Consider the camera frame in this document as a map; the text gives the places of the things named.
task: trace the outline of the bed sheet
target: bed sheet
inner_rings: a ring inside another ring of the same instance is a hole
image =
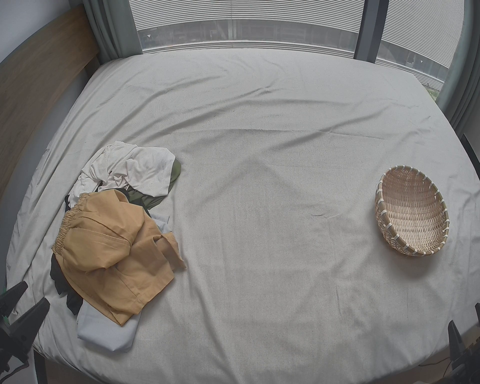
[[[128,353],[76,337],[50,279],[63,197],[102,146],[168,148],[182,164],[156,207],[185,272],[142,312]],[[444,248],[405,258],[377,227],[382,173],[414,166],[450,214]],[[315,53],[164,52],[100,67],[54,136],[12,237],[8,287],[43,296],[47,358],[112,383],[362,383],[465,331],[480,296],[480,182],[413,75]]]

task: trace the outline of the bed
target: bed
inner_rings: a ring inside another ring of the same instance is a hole
[[[50,279],[51,246],[81,168],[115,140],[168,148],[182,172],[156,208],[187,263],[143,310],[132,349],[76,337]],[[377,227],[382,173],[438,186],[449,239],[406,258]],[[365,383],[444,348],[476,322],[480,182],[409,73],[272,49],[203,49],[102,65],[42,157],[15,224],[8,287],[45,296],[46,358],[109,383]]]

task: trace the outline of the curtain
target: curtain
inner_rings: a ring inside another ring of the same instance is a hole
[[[438,105],[445,114],[459,137],[473,127],[480,129],[480,121],[476,117],[480,108],[480,1],[465,0],[464,30],[460,38],[456,57],[452,62],[452,77],[457,77],[456,84],[448,84],[446,92],[439,95]],[[464,63],[455,63],[458,56],[465,51]]]
[[[100,64],[142,53],[128,0],[83,0]]]

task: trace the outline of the woven basket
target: woven basket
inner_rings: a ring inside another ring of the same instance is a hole
[[[375,213],[385,240],[405,255],[431,255],[447,241],[450,219],[445,201],[418,169],[400,165],[382,175]]]

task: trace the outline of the black cable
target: black cable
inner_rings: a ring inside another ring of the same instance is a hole
[[[447,367],[445,368],[445,372],[444,372],[444,375],[442,376],[442,378],[445,377],[445,374],[447,373],[447,369],[448,369],[448,367],[450,367],[450,364],[451,364],[451,363],[452,363],[452,362],[449,362],[449,363],[448,363]]]
[[[12,373],[9,373],[5,377],[2,377],[0,379],[0,384],[2,384],[5,380],[7,380],[10,376],[15,375],[18,371],[21,371],[24,368],[27,368],[30,364],[28,364],[28,360],[25,362],[25,364],[22,364],[20,367],[15,368]]]
[[[440,364],[442,361],[445,361],[447,359],[449,359],[450,356],[446,357],[445,359],[442,359],[440,361],[437,361],[436,363],[428,363],[428,364],[419,364],[419,367],[428,367],[429,365],[437,365],[437,364]]]

